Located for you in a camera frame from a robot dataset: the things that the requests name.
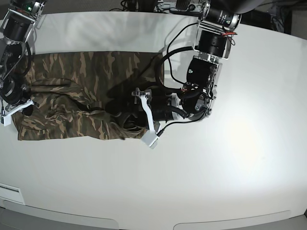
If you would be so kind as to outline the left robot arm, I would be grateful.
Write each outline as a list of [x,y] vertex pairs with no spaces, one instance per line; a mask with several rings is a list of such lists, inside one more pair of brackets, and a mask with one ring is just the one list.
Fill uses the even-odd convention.
[[[106,110],[116,117],[126,115],[130,124],[147,127],[161,121],[167,126],[188,124],[210,116],[220,60],[229,57],[242,15],[259,5],[259,0],[202,0],[192,7],[187,0],[177,1],[175,13],[197,18],[194,44],[167,49],[166,55],[154,65],[154,83],[114,99]],[[173,55],[186,51],[194,51],[196,55],[190,61],[185,82],[180,88],[166,87],[159,71]]]

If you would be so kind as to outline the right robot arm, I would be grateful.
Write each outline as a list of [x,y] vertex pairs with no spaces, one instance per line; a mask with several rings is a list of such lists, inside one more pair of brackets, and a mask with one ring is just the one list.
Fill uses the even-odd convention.
[[19,106],[25,103],[21,80],[28,73],[32,53],[28,39],[35,29],[46,0],[11,0],[0,25],[0,116],[4,103]]

